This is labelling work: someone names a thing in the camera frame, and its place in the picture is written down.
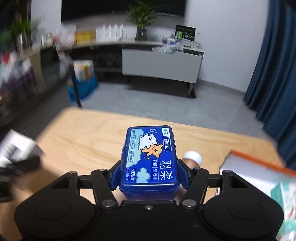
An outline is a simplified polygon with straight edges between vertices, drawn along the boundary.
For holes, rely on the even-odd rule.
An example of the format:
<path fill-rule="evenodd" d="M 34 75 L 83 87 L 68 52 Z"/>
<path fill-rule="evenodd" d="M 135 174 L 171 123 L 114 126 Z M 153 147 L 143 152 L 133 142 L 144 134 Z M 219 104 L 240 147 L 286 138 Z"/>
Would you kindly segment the dark blue curtain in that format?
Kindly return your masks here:
<path fill-rule="evenodd" d="M 295 169 L 295 1 L 270 1 L 264 39 L 244 96 Z"/>

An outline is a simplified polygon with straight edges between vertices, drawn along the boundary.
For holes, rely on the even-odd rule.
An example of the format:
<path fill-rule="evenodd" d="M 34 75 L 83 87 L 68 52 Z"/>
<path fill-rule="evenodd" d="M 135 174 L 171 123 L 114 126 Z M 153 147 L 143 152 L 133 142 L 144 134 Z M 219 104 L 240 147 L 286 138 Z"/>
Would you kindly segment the dark glass side table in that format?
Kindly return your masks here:
<path fill-rule="evenodd" d="M 70 106 L 67 80 L 76 79 L 73 60 L 53 47 L 17 53 L 21 60 L 30 59 L 37 87 L 21 102 L 1 102 L 1 137 L 15 130 L 35 139 L 60 111 Z"/>

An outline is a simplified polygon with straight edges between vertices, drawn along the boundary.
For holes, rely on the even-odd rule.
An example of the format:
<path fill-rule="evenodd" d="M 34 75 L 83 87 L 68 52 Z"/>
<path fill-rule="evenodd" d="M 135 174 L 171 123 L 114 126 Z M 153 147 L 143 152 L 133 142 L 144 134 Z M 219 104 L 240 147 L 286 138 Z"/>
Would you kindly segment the rose gold cream tube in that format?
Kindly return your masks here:
<path fill-rule="evenodd" d="M 202 165 L 202 157 L 196 151 L 186 151 L 183 154 L 182 161 L 190 168 L 200 168 Z"/>

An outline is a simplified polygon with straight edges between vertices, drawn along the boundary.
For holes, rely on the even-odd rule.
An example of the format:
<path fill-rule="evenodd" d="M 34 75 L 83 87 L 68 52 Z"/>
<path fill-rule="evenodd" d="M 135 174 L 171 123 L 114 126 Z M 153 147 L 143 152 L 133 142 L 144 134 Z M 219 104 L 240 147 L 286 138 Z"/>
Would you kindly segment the white wifi router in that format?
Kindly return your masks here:
<path fill-rule="evenodd" d="M 104 24 L 96 29 L 97 41 L 119 41 L 123 39 L 123 24 Z"/>

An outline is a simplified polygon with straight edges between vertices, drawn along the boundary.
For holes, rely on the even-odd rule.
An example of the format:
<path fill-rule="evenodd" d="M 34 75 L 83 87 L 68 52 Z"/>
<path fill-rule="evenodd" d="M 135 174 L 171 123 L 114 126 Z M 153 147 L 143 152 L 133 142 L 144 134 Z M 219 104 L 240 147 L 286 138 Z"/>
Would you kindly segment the purple storage basket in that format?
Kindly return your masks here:
<path fill-rule="evenodd" d="M 21 60 L 16 51 L 1 56 L 1 102 L 21 102 L 33 94 L 37 79 L 30 59 Z"/>

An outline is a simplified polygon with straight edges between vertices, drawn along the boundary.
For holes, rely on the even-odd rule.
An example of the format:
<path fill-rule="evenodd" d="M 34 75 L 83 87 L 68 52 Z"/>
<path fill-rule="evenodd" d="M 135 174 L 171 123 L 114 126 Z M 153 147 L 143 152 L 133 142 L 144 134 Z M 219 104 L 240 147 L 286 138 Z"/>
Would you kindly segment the white charger retail box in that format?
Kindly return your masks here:
<path fill-rule="evenodd" d="M 41 154 L 43 150 L 32 138 L 10 130 L 1 141 L 1 168 Z"/>

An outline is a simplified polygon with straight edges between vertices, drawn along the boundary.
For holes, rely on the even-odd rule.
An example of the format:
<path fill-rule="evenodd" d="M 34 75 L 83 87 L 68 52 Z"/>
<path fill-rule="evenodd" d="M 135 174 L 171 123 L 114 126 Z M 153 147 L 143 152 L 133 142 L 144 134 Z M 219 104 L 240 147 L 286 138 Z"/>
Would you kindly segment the potted green plant on cabinet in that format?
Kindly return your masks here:
<path fill-rule="evenodd" d="M 156 8 L 150 3 L 138 1 L 129 7 L 127 21 L 137 26 L 136 41 L 147 40 L 147 27 L 154 23 L 156 17 Z"/>

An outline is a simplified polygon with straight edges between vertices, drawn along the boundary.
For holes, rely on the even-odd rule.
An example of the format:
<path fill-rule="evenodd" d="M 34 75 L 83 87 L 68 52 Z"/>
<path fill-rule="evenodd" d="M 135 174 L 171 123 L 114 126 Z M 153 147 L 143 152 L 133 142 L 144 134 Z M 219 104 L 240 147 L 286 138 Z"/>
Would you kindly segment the orange white cardboard tray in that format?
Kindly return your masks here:
<path fill-rule="evenodd" d="M 295 184 L 295 170 L 278 167 L 248 154 L 231 150 L 220 167 L 220 174 L 231 170 L 271 197 L 270 191 L 280 182 Z M 285 235 L 278 232 L 277 240 L 295 240 L 295 231 Z"/>

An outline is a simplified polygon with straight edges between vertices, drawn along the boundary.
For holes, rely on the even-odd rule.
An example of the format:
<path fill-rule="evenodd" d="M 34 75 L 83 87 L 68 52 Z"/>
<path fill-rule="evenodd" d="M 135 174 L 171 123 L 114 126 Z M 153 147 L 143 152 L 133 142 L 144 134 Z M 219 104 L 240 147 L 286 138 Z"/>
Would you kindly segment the yellow cardboard box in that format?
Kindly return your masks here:
<path fill-rule="evenodd" d="M 96 40 L 96 31 L 95 30 L 85 30 L 78 31 L 76 33 L 76 43 L 83 44 Z"/>

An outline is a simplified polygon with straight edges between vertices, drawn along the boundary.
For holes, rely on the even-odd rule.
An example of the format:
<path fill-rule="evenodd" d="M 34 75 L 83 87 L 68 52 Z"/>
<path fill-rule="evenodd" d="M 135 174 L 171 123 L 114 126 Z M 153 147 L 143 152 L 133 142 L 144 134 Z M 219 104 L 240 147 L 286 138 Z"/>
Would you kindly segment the cardboard boxes on floor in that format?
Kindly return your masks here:
<path fill-rule="evenodd" d="M 94 64 L 92 60 L 73 61 L 75 77 L 80 81 L 87 81 L 95 75 Z"/>

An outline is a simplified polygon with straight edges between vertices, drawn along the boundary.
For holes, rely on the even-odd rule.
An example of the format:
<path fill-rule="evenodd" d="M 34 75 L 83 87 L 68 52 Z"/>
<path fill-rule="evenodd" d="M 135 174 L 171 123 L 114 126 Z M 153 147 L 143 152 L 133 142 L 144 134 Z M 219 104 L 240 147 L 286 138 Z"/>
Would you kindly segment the blue floss pick box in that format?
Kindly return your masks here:
<path fill-rule="evenodd" d="M 170 126 L 131 126 L 121 155 L 119 189 L 128 200 L 172 200 L 180 188 Z"/>

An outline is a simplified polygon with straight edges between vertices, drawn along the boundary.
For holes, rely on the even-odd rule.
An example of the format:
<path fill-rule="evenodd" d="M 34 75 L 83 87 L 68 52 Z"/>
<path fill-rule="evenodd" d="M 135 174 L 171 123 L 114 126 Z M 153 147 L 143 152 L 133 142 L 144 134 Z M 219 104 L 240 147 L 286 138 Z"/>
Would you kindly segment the teal bandage box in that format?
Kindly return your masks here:
<path fill-rule="evenodd" d="M 281 235 L 295 231 L 295 184 L 280 182 L 270 191 L 271 198 L 283 209 L 284 220 Z"/>

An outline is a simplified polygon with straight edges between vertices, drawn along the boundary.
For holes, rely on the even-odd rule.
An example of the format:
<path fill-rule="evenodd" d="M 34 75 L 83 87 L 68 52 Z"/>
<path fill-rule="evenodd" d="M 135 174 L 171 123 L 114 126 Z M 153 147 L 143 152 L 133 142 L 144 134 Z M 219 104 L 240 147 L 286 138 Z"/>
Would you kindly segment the blue plastic bag on floor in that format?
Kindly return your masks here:
<path fill-rule="evenodd" d="M 93 75 L 85 81 L 77 79 L 77 87 L 79 99 L 87 98 L 98 87 L 97 76 Z M 67 80 L 67 89 L 71 102 L 75 102 L 76 96 L 71 78 Z"/>

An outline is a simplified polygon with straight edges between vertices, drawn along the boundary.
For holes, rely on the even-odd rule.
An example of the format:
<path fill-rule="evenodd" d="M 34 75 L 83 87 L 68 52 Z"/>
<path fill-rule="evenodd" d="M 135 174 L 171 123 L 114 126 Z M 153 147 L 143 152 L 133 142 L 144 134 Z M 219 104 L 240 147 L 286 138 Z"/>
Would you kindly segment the clear plastic bags on cabinet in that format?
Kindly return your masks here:
<path fill-rule="evenodd" d="M 184 52 L 184 47 L 189 44 L 190 41 L 186 39 L 176 39 L 176 38 L 167 38 L 162 37 L 162 45 L 155 46 L 152 48 L 153 52 L 157 53 L 168 53 L 175 54 L 176 52 Z"/>

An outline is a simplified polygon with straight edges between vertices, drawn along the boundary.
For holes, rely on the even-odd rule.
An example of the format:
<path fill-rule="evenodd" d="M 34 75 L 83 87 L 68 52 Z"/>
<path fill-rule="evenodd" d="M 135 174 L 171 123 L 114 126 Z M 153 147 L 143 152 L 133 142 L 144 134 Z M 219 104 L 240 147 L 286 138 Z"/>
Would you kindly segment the white tv cabinet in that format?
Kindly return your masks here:
<path fill-rule="evenodd" d="M 187 96 L 195 98 L 204 50 L 190 42 L 184 52 L 153 52 L 161 42 L 119 40 L 92 41 L 57 49 L 73 60 L 92 60 L 96 73 L 122 73 L 124 76 L 149 77 L 181 81 L 187 84 Z"/>

